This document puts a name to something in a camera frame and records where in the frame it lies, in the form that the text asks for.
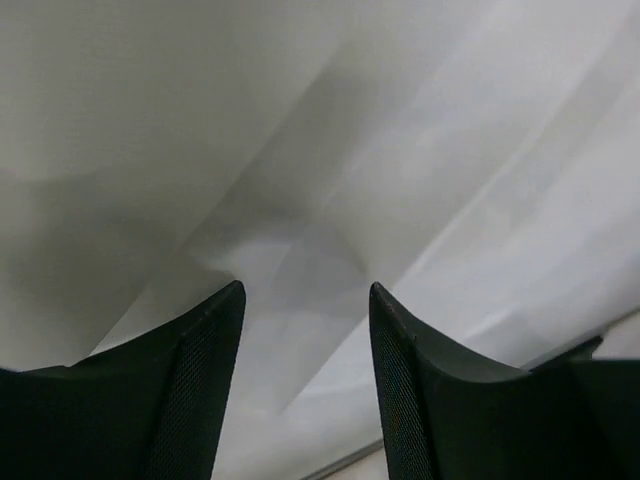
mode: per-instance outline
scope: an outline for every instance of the white cloth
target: white cloth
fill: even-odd
[[[640,303],[633,0],[5,0],[0,364],[232,277],[216,478],[380,436],[367,289],[531,361]]]

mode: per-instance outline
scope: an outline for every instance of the black object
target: black object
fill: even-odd
[[[640,478],[639,362],[512,368],[421,322],[379,284],[370,330],[391,480]]]
[[[2,479],[209,480],[242,283],[72,367],[0,370]]]

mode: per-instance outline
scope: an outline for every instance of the white sheet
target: white sheet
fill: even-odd
[[[380,435],[373,280],[512,364],[602,328],[640,303],[634,8],[2,2],[0,364],[240,278],[215,478],[286,480]]]

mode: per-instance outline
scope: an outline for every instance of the wrinkled fabric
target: wrinkled fabric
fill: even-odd
[[[367,290],[524,365],[640,303],[636,2],[0,4],[0,364],[230,279],[215,478],[380,437]]]

